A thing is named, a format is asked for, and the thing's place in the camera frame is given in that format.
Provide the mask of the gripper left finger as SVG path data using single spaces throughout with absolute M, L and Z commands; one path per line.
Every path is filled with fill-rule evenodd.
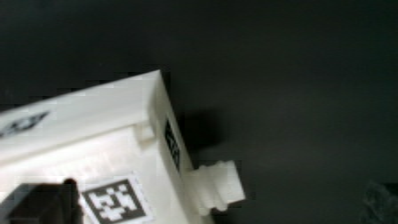
M 73 179 L 22 183 L 0 201 L 0 224 L 84 224 Z

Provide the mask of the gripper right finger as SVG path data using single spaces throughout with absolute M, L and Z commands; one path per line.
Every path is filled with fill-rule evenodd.
M 361 224 L 398 224 L 398 183 L 372 182 L 363 203 Z

